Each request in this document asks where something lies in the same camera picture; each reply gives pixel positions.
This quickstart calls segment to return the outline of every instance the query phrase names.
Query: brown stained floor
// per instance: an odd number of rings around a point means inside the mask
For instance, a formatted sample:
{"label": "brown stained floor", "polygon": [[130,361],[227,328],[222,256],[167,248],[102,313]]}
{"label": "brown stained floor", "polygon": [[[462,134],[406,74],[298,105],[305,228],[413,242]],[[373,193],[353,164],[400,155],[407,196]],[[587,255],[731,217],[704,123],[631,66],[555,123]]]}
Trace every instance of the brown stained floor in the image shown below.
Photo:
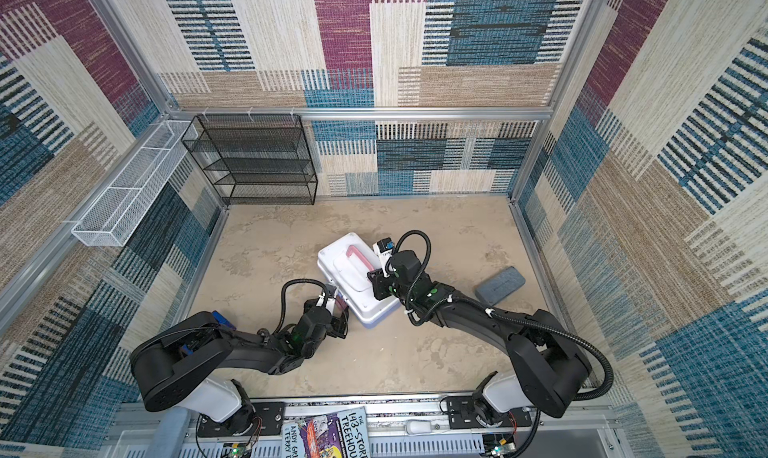
{"label": "brown stained floor", "polygon": [[[474,296],[477,284],[514,266],[526,283],[499,307],[546,309],[505,198],[470,195],[234,206],[192,312],[218,310],[243,331],[273,330],[283,283],[322,279],[319,250],[349,232],[367,243],[397,242],[414,228],[432,240],[427,271],[433,280]],[[424,255],[417,236],[403,246]],[[288,295],[286,323],[295,323],[316,287],[295,285]],[[326,338],[312,359],[283,376],[232,369],[216,374],[238,379],[251,396],[306,396],[469,390],[492,371],[510,368],[492,346],[434,324],[414,327],[400,308],[370,330],[351,319],[345,340]]]}

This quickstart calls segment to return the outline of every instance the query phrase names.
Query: white plastic container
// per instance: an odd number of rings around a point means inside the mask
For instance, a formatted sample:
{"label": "white plastic container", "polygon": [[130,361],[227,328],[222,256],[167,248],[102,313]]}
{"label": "white plastic container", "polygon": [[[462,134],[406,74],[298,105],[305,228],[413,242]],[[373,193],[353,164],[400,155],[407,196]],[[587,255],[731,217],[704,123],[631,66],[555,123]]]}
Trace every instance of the white plastic container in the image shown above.
{"label": "white plastic container", "polygon": [[380,268],[379,260],[357,233],[345,234],[320,250],[317,266],[366,328],[377,326],[400,306],[394,296],[381,301],[373,297],[367,273]]}

